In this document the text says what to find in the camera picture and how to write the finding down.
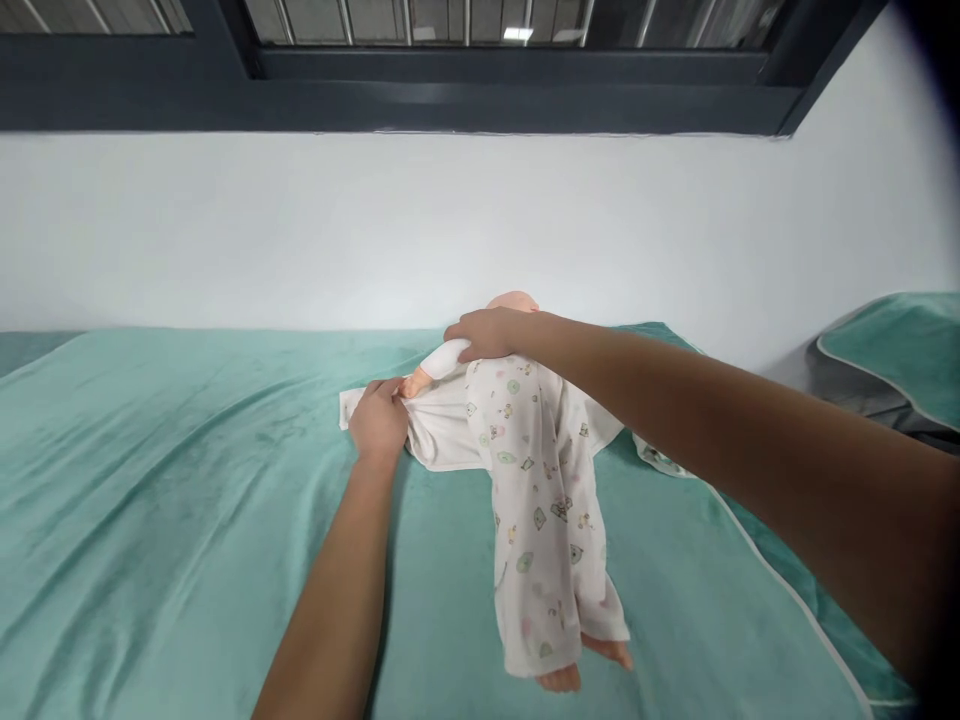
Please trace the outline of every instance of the person's arm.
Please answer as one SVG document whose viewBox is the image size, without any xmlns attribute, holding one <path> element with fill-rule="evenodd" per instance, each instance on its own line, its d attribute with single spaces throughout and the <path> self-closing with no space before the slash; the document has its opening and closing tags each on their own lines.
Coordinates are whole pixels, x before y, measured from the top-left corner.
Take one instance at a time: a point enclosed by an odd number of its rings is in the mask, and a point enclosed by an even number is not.
<svg viewBox="0 0 960 720">
<path fill-rule="evenodd" d="M 481 310 L 461 361 L 525 355 L 729 493 L 916 679 L 954 550 L 960 463 L 900 433 L 697 353 L 548 313 Z"/>
<path fill-rule="evenodd" d="M 387 533 L 407 412 L 402 378 L 374 381 L 350 418 L 358 458 L 260 691 L 254 720 L 359 718 L 377 659 Z"/>
</svg>

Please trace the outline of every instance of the window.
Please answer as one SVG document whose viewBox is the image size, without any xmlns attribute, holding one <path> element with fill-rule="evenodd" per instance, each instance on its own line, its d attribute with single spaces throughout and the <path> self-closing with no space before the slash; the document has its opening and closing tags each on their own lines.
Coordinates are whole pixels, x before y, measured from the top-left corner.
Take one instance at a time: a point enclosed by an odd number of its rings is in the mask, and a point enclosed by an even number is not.
<svg viewBox="0 0 960 720">
<path fill-rule="evenodd" d="M 0 130 L 790 134 L 883 0 L 0 0 Z"/>
</svg>

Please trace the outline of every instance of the dark window frame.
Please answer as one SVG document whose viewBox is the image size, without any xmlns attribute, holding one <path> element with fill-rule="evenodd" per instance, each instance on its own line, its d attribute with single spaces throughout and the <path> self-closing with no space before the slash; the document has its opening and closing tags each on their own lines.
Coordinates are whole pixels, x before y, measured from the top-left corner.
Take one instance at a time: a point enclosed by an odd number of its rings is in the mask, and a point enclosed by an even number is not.
<svg viewBox="0 0 960 720">
<path fill-rule="evenodd" d="M 795 0 L 742 52 L 261 46 L 182 0 L 192 36 L 0 35 L 0 131 L 790 135 L 885 4 Z"/>
</svg>

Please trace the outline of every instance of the person's hand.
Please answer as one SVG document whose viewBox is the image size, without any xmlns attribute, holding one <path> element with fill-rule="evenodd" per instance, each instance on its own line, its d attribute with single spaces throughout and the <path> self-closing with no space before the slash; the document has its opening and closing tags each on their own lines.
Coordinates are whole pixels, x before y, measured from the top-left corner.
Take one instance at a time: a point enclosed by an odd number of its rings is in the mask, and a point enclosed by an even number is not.
<svg viewBox="0 0 960 720">
<path fill-rule="evenodd" d="M 402 377 L 374 380 L 350 418 L 350 435 L 360 459 L 396 462 L 407 438 L 407 408 L 394 393 Z"/>
<path fill-rule="evenodd" d="M 460 353 L 462 363 L 504 357 L 517 352 L 513 341 L 516 328 L 530 317 L 530 313 L 504 307 L 476 310 L 448 327 L 443 340 L 465 338 L 470 341 L 470 347 Z"/>
</svg>

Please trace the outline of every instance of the cartoon pattern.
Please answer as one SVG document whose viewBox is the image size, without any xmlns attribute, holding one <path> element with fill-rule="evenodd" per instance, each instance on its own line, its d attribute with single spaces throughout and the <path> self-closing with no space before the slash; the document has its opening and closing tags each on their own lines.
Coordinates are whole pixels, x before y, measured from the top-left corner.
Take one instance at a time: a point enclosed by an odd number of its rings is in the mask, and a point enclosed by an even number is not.
<svg viewBox="0 0 960 720">
<path fill-rule="evenodd" d="M 467 422 L 494 485 L 494 601 L 507 672 L 569 665 L 581 629 L 629 639 L 606 574 L 586 409 L 557 416 L 562 381 L 524 358 L 478 361 L 467 377 Z"/>
</svg>

